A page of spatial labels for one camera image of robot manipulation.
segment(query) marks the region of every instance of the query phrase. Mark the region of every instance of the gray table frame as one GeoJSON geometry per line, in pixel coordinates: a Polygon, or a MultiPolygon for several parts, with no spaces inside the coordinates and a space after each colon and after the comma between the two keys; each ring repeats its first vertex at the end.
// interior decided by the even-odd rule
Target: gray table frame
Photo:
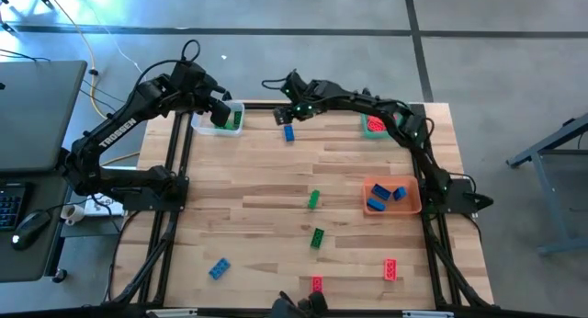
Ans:
{"type": "Polygon", "coordinates": [[[561,214],[560,199],[556,189],[551,185],[548,175],[542,162],[543,155],[550,153],[560,154],[583,154],[586,151],[578,150],[555,150],[562,144],[582,135],[588,131],[588,113],[566,122],[559,130],[555,131],[545,139],[525,149],[506,163],[511,168],[516,168],[524,162],[533,162],[533,166],[539,178],[541,190],[545,194],[548,203],[548,212],[556,227],[559,240],[552,244],[544,244],[537,248],[540,255],[549,255],[577,249],[588,248],[588,238],[572,237],[566,222],[561,214]]]}

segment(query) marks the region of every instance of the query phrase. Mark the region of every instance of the gray floor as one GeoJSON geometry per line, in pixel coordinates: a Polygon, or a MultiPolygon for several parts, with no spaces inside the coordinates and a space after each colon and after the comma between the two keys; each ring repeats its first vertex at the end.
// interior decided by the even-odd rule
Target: gray floor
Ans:
{"type": "MultiPolygon", "coordinates": [[[[409,28],[404,0],[85,0],[109,25],[192,28],[409,28]]],[[[63,0],[81,24],[96,24],[83,2],[63,0]]],[[[5,20],[67,24],[44,5],[14,0],[5,20]]],[[[587,30],[585,0],[415,0],[421,29],[587,30]]],[[[192,38],[202,43],[201,64],[235,98],[281,98],[259,81],[297,68],[306,78],[329,78],[346,88],[423,101],[411,38],[327,36],[87,35],[101,72],[100,88],[125,98],[138,74],[119,55],[114,38],[141,68],[178,56],[192,38]]],[[[588,252],[540,257],[535,247],[554,240],[531,165],[509,169],[504,160],[588,111],[586,40],[423,39],[437,102],[448,102],[466,171],[495,204],[480,215],[483,248],[497,304],[507,309],[588,316],[588,252]]],[[[0,48],[59,59],[88,59],[74,34],[0,33],[0,48]]],[[[153,75],[169,71],[162,67],[153,75]]],[[[100,96],[113,107],[119,102],[100,96]]],[[[66,145],[100,121],[80,96],[66,145]]],[[[137,151],[144,127],[104,156],[137,151]]],[[[132,165],[136,160],[126,161],[132,165]]],[[[584,204],[586,200],[576,202],[584,204]]],[[[588,214],[571,218],[577,233],[588,214]]],[[[61,266],[71,277],[0,284],[0,312],[97,304],[106,285],[113,239],[68,240],[61,266]]]]}

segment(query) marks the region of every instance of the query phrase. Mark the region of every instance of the wooden table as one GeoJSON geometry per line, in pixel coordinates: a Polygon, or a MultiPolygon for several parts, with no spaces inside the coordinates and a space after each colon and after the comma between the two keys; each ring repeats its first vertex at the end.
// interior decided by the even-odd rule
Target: wooden table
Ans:
{"type": "MultiPolygon", "coordinates": [[[[435,159],[462,172],[448,104],[425,104],[425,110],[435,121],[435,159]]],[[[148,123],[139,168],[164,163],[172,124],[173,117],[148,123]]],[[[270,110],[247,110],[239,138],[195,133],[165,306],[270,308],[280,290],[297,301],[311,292],[311,276],[323,276],[333,309],[433,309],[420,218],[366,217],[361,209],[364,178],[411,175],[409,153],[393,140],[363,139],[352,112],[330,111],[293,128],[296,141],[287,144],[270,110]],[[310,211],[314,189],[321,197],[310,211]],[[320,250],[310,248],[316,227],[325,231],[320,250]],[[232,265],[215,281],[208,272],[222,257],[232,265]],[[388,257],[398,261],[395,282],[383,279],[388,257]]],[[[144,212],[125,232],[114,295],[143,263],[152,223],[153,213],[144,212]]],[[[448,215],[447,225],[457,266],[492,302],[476,229],[460,215],[448,215]]],[[[449,300],[443,267],[440,273],[449,300]]],[[[157,278],[154,273],[152,294],[157,278]]]]}

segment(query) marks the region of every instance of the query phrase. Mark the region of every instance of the clear plastic container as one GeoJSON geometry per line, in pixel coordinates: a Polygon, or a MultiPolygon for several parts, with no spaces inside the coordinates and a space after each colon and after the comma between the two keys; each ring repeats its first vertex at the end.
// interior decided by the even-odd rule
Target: clear plastic container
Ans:
{"type": "Polygon", "coordinates": [[[243,132],[243,120],[245,119],[245,105],[239,101],[225,101],[227,107],[231,109],[231,115],[229,121],[234,121],[235,111],[241,112],[241,119],[239,120],[239,126],[232,130],[225,130],[216,127],[212,121],[210,121],[210,113],[204,113],[199,115],[196,112],[192,118],[191,125],[196,132],[204,135],[221,135],[221,136],[239,136],[243,132]]]}

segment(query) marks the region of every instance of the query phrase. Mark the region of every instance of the orange plastic tray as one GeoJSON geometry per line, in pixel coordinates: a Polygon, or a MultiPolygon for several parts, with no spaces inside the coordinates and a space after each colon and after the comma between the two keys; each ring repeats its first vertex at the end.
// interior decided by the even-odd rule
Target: orange plastic tray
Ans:
{"type": "Polygon", "coordinates": [[[363,186],[364,213],[367,215],[410,215],[421,211],[421,198],[419,195],[419,186],[414,176],[372,176],[364,180],[363,186]],[[390,192],[394,192],[398,187],[406,189],[406,197],[399,201],[390,198],[385,201],[372,194],[371,189],[374,185],[380,185],[390,192]],[[382,212],[373,210],[368,206],[368,199],[377,199],[386,205],[382,212]]]}

